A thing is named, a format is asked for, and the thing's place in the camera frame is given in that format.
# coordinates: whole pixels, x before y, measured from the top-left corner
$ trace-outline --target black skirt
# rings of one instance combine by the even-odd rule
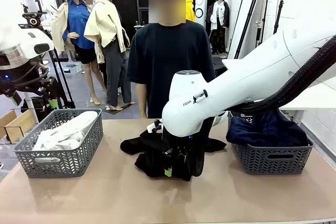
[[[89,64],[90,62],[94,61],[97,58],[96,52],[94,48],[84,49],[80,48],[77,45],[75,46],[75,51],[78,54],[80,62],[82,64]]]

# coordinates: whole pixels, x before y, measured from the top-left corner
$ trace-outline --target brown tabletop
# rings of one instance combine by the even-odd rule
[[[190,182],[150,179],[119,144],[152,120],[103,121],[79,178],[28,179],[18,164],[0,183],[0,223],[209,223],[336,219],[336,171],[313,149],[301,175],[244,173],[230,144],[206,154]],[[225,139],[226,123],[211,137]]]

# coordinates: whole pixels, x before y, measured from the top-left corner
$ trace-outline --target blue shirt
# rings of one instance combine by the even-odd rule
[[[88,8],[83,2],[77,5],[72,0],[68,1],[68,7],[68,27],[62,35],[63,40],[67,39],[68,33],[76,32],[79,38],[71,39],[73,45],[83,49],[94,48],[94,42],[84,37],[85,26],[90,16]]]

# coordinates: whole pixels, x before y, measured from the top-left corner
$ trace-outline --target plastic basket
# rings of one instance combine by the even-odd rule
[[[252,116],[229,112],[228,126],[232,117],[252,122]],[[303,147],[254,147],[249,144],[234,144],[244,170],[248,174],[301,174],[314,144]]]
[[[33,151],[41,131],[56,128],[85,111],[96,111],[98,116],[78,148]],[[29,178],[79,177],[88,168],[102,137],[101,109],[54,110],[16,144],[13,151]]]

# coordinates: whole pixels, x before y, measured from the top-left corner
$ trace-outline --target laundry basket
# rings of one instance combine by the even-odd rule
[[[232,117],[252,122],[252,116],[229,112],[228,127]],[[314,144],[303,147],[254,147],[249,144],[234,144],[244,170],[248,174],[301,174]]]
[[[33,151],[41,131],[54,129],[85,111],[96,111],[98,116],[78,148]],[[79,177],[88,168],[102,137],[101,109],[54,110],[16,144],[13,151],[29,178]]]

